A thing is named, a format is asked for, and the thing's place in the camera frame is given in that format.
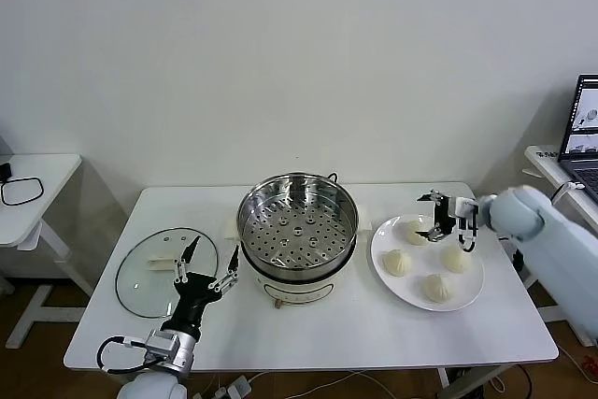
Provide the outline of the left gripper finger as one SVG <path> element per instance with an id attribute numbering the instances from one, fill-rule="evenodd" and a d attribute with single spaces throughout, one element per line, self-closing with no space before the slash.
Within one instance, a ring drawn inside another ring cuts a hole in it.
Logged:
<path id="1" fill-rule="evenodd" d="M 200 240 L 201 236 L 198 235 L 186 248 L 185 250 L 182 252 L 181 256 L 179 259 L 176 259 L 174 261 L 174 273 L 175 273 L 175 278 L 174 278 L 174 282 L 175 283 L 187 283 L 189 278 L 188 278 L 188 264 L 191 262 L 192 260 L 192 256 L 195 252 L 195 249 L 197 247 L 197 244 Z"/>
<path id="2" fill-rule="evenodd" d="M 208 288 L 214 293 L 226 294 L 238 282 L 239 253 L 241 245 L 236 244 L 223 278 L 209 284 Z"/>

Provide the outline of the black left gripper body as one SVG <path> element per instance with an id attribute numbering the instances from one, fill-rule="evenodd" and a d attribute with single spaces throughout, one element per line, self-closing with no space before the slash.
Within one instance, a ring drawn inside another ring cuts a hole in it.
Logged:
<path id="1" fill-rule="evenodd" d="M 186 282 L 175 283 L 179 296 L 178 304 L 170 319 L 161 325 L 161 330 L 200 334 L 205 308 L 222 298 L 221 292 L 210 288 L 215 281 L 214 277 L 190 273 Z"/>

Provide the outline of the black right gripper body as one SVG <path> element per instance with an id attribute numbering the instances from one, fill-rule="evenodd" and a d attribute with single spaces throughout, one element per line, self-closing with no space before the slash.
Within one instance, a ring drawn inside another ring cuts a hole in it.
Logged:
<path id="1" fill-rule="evenodd" d="M 441 197 L 434 206 L 434 224 L 441 235 L 450 235 L 457 223 L 456 199 Z"/>

